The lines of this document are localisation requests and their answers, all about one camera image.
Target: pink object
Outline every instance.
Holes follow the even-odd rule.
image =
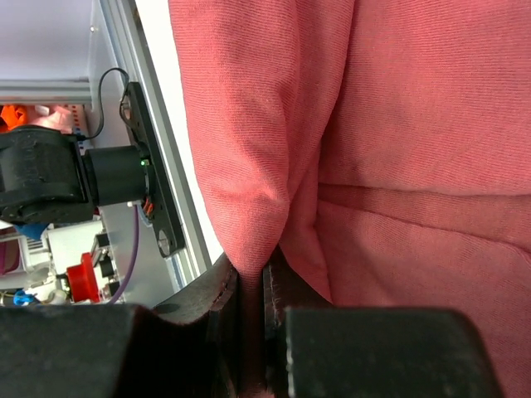
[[[60,130],[64,134],[72,133],[74,117],[67,108],[59,105],[38,106],[33,109],[30,107],[28,112],[30,114],[29,124]]]
[[[531,396],[531,5],[169,0],[197,179],[264,393],[277,244],[325,298],[468,314]]]

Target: wire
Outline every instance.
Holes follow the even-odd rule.
[[[127,94],[127,85],[129,84],[129,73],[127,73],[125,70],[119,67],[110,68],[106,70],[105,73],[100,77],[100,82],[98,83],[98,99],[97,100],[98,100],[98,108],[100,111],[100,122],[98,123],[98,127],[95,133],[89,137],[84,136],[84,135],[78,136],[80,141],[86,141],[87,139],[96,138],[103,131],[103,126],[105,124],[105,114],[103,111],[103,99],[102,99],[101,91],[102,91],[103,82],[105,80],[105,77],[110,72],[113,72],[113,71],[119,72],[124,77],[124,92],[122,93],[122,98],[119,101],[119,116],[124,121],[124,123],[127,124],[131,128],[131,123],[128,121],[127,117],[125,116],[125,112],[124,112],[124,100],[125,100],[125,95]]]
[[[131,259],[129,260],[129,266],[127,273],[124,276],[124,280],[119,284],[118,290],[113,294],[113,297],[107,302],[107,304],[115,304],[118,299],[124,294],[127,285],[131,280],[131,275],[133,274],[134,265],[136,264],[136,258],[139,254],[139,238],[140,238],[140,225],[139,225],[139,208],[138,205],[134,207],[134,240],[133,240],[133,251],[131,253]]]

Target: red fabric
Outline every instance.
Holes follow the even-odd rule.
[[[464,311],[508,397],[531,396],[530,3],[169,4],[197,179],[243,280],[246,369],[280,243],[338,305]]]

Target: purple cable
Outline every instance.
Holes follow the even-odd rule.
[[[110,298],[107,304],[115,304],[120,296],[124,294],[129,281],[131,280],[131,275],[133,274],[134,265],[136,264],[136,257],[139,253],[139,238],[140,238],[140,226],[139,226],[139,209],[137,206],[134,207],[134,240],[133,240],[133,252],[131,253],[131,260],[129,261],[129,267],[127,269],[127,274],[124,276],[124,280],[119,284],[118,290],[113,294],[113,297]]]

